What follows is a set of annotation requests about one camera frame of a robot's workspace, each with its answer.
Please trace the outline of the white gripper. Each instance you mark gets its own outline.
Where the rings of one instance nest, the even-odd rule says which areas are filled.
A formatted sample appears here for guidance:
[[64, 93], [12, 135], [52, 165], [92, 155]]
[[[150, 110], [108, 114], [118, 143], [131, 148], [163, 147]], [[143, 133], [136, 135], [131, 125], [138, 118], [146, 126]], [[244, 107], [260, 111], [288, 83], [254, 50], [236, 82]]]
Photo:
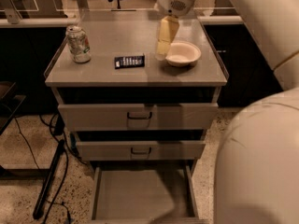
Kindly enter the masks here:
[[179, 28], [178, 18], [186, 15], [193, 7], [195, 0], [157, 0], [155, 9], [167, 15], [161, 19], [157, 30], [155, 57], [158, 61], [165, 59], [171, 43]]

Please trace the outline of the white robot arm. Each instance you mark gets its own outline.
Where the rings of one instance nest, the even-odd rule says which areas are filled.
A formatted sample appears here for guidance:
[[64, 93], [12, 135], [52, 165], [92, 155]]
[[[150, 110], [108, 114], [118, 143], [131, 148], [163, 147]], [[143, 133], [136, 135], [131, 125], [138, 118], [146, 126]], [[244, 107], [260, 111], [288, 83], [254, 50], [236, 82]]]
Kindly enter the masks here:
[[282, 90], [235, 115], [214, 171], [214, 224], [299, 224], [299, 0], [230, 0]]

